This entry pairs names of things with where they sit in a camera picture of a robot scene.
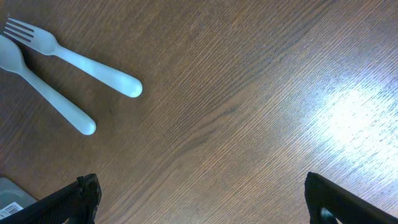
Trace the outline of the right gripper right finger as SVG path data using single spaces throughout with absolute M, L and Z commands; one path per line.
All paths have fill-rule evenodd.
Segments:
M 311 224 L 397 224 L 396 217 L 314 172 L 309 172 L 305 179 L 305 201 Z

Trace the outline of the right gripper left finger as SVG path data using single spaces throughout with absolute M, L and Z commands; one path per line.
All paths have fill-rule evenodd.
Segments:
M 94 224 L 101 200 L 96 174 L 76 181 L 1 220 L 1 224 Z

